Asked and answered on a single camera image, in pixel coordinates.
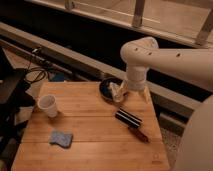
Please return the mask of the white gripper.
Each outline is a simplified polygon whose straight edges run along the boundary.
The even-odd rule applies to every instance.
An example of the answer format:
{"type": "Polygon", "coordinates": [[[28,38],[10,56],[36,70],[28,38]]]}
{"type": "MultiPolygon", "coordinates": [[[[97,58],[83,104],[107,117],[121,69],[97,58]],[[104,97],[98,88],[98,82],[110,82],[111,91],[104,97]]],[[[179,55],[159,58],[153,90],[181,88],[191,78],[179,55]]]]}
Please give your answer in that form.
{"type": "Polygon", "coordinates": [[[141,96],[146,103],[150,101],[148,87],[146,85],[147,69],[145,67],[128,66],[126,69],[126,81],[120,85],[120,94],[124,95],[129,90],[142,91],[141,96]]]}

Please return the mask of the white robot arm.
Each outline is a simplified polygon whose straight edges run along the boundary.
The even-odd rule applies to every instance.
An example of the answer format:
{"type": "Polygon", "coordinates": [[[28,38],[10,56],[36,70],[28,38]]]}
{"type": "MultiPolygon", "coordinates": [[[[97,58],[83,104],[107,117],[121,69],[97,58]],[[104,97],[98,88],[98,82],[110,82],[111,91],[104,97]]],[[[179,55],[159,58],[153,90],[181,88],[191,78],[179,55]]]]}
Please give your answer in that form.
{"type": "Polygon", "coordinates": [[[211,92],[186,125],[173,171],[213,171],[213,50],[160,49],[153,37],[145,37],[125,43],[120,54],[129,90],[144,90],[152,68],[211,92]]]}

